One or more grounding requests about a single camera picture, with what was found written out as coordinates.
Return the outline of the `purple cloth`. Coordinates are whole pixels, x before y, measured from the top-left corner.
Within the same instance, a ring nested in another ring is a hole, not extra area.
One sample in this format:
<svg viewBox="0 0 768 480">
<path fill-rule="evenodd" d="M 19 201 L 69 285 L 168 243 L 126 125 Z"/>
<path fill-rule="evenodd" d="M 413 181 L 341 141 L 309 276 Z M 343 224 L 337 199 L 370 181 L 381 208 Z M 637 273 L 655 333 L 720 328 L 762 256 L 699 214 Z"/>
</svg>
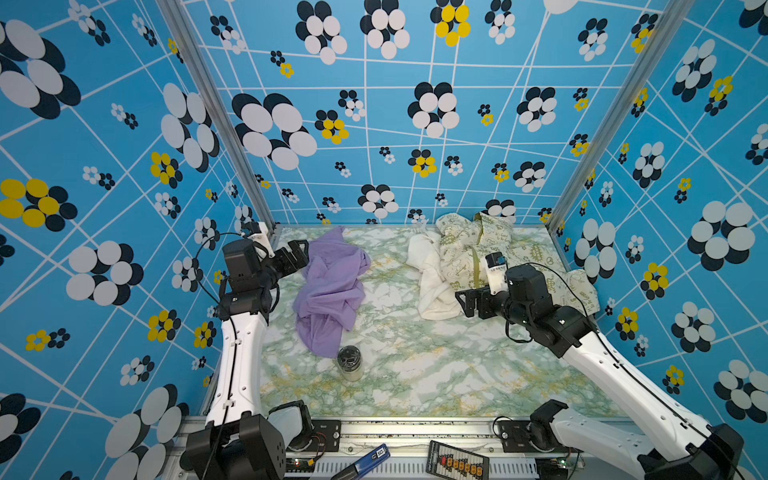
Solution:
<svg viewBox="0 0 768 480">
<path fill-rule="evenodd" d="M 305 285 L 294 311 L 299 339 L 311 353 L 323 358 L 337 355 L 342 333 L 354 328 L 365 299 L 360 277 L 370 266 L 367 253 L 345 241 L 342 227 L 309 243 Z"/>
</svg>

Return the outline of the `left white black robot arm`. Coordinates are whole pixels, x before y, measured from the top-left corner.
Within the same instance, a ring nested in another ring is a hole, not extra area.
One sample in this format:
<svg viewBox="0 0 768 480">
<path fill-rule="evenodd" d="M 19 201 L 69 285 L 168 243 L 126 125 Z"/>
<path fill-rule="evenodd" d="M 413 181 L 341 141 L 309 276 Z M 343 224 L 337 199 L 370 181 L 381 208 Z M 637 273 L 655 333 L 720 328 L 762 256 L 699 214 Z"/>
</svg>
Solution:
<svg viewBox="0 0 768 480">
<path fill-rule="evenodd" d="M 201 479 L 281 479 L 287 448 L 311 438 L 312 422 L 302 401 L 263 410 L 260 362 L 279 281 L 307 266 L 309 244 L 291 241 L 272 250 L 265 236 L 254 234 L 227 244 L 223 253 L 221 371 L 205 426 L 188 436 L 185 455 Z"/>
</svg>

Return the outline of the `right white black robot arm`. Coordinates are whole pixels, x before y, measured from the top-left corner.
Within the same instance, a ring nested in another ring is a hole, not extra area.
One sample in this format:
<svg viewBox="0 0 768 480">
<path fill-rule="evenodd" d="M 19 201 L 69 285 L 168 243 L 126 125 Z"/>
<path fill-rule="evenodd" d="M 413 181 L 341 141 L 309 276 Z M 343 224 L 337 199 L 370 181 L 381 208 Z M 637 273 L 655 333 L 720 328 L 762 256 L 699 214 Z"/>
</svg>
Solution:
<svg viewBox="0 0 768 480">
<path fill-rule="evenodd" d="M 576 368 L 640 429 L 639 434 L 590 419 L 563 401 L 549 400 L 529 417 L 528 439 L 541 451 L 570 447 L 636 479 L 740 479 L 744 440 L 726 424 L 693 413 L 614 348 L 584 306 L 554 303 L 543 265 L 510 267 L 489 257 L 489 283 L 455 294 L 464 315 L 501 317 L 525 328 L 531 341 Z"/>
</svg>

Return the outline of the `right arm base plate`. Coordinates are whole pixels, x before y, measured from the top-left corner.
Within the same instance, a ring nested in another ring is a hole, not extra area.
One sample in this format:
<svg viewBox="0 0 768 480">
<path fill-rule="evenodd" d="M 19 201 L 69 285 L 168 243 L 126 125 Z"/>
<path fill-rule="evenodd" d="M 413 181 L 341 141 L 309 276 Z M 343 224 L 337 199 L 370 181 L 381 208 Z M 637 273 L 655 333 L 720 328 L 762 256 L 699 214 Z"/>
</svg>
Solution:
<svg viewBox="0 0 768 480">
<path fill-rule="evenodd" d="M 580 450 L 566 447 L 547 434 L 543 428 L 532 427 L 529 419 L 514 420 L 497 417 L 491 426 L 505 453 L 576 454 Z"/>
</svg>

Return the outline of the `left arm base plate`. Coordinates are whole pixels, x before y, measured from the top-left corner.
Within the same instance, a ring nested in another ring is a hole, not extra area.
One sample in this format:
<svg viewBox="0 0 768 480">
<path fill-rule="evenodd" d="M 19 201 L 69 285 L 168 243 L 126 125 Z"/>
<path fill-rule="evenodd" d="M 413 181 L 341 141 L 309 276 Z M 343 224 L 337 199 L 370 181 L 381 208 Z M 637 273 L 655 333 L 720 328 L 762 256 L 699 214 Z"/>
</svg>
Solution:
<svg viewBox="0 0 768 480">
<path fill-rule="evenodd" d="M 342 422 L 337 419 L 315 419 L 312 421 L 313 432 L 308 443 L 299 448 L 299 453 L 318 454 L 339 451 L 342 434 Z"/>
</svg>

